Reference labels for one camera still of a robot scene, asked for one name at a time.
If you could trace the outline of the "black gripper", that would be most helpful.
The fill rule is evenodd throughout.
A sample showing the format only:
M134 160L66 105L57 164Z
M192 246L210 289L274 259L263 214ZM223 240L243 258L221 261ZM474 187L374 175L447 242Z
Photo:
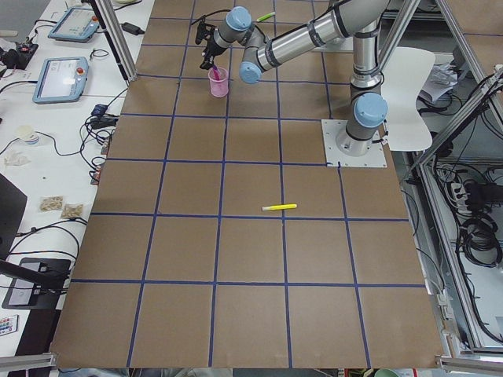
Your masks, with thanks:
M198 24L198 44L206 42L206 46L202 52L203 61L200 64L200 69L203 70L216 70L218 68L215 63L215 58L224 54L225 48L221 47L215 38L217 27L212 24L199 23Z

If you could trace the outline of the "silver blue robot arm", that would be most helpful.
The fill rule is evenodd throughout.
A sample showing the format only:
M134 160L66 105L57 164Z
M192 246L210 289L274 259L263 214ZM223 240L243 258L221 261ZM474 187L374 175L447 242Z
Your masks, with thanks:
M385 1L331 1L323 14L274 38L266 36L243 6L226 10L219 25L200 16L194 22L196 44L206 44L200 66L212 69L214 59L237 42L244 47L239 76L255 84L264 72L305 53L340 53L343 41L351 40L351 115L336 136L336 147L347 156L361 157L370 150L388 112L379 62L380 18L386 8Z

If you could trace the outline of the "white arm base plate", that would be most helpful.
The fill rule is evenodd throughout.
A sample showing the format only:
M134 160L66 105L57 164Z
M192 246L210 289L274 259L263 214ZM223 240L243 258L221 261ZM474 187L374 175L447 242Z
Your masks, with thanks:
M371 139L356 141L346 130L345 119L322 119L325 165L328 167L386 168L384 147L376 130Z

